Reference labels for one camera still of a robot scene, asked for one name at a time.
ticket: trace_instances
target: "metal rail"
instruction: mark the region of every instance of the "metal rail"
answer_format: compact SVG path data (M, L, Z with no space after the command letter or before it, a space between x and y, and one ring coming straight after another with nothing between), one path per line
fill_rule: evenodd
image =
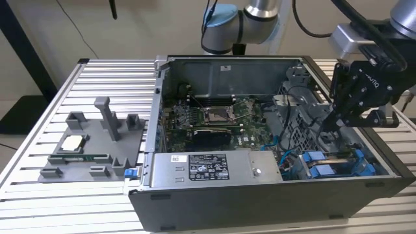
M336 61L316 62L331 76ZM111 96L111 109L119 117L139 113L141 118L148 118L153 84L152 60L91 60L87 65L76 67L0 175L0 234L147 233L129 199L123 195L124 182L40 184L37 177L67 128L67 114L84 111L87 118L100 118L93 99ZM403 115L400 120L399 128L376 129L376 132L416 173L416 126ZM395 197L369 203L347 220L193 231L197 234L285 232L416 233L416 184Z

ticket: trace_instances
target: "metal case frame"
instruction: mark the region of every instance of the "metal case frame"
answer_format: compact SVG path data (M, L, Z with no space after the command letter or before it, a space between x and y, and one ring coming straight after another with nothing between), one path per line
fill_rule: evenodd
M329 100L327 93L331 81L311 57L245 57L300 58L315 75L313 78L324 91L323 95ZM139 188L139 190L129 192L129 200L144 229L155 232L177 231L351 217L371 201L393 196L415 181L412 172L377 137L375 131L359 128L359 132L397 177L351 177L299 182L284 181L279 184L168 188L147 191ZM144 174L148 173L145 168L152 165L155 152L152 145L147 145L147 148L152 148L152 150L148 152ZM144 176L143 184L148 184L148 177L149 175Z

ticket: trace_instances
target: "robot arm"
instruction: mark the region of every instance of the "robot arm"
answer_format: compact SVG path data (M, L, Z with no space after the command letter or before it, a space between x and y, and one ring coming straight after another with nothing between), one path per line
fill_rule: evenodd
M243 10L215 2L204 15L201 47L205 54L227 54L233 44L263 43L275 29L277 12L276 0L251 0Z
M336 64L331 85L332 112L323 121L323 131L347 127L397 127L396 113L385 108L396 104L401 94L416 84L416 1L400 0L391 20L368 21L344 0L332 0L352 20L341 25L329 41L343 52L352 48L367 60Z

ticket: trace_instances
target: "blue latch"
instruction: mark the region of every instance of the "blue latch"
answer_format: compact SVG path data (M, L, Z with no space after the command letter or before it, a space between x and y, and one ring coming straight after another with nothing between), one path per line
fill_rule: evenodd
M124 171L124 178L136 179L139 177L137 169L125 169Z

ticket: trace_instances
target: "black pole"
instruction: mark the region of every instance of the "black pole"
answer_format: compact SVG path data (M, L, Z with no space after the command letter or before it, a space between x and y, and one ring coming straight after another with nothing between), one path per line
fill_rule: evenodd
M0 29L48 102L57 89L7 0L0 0Z
M233 55L245 55L247 44L233 44Z

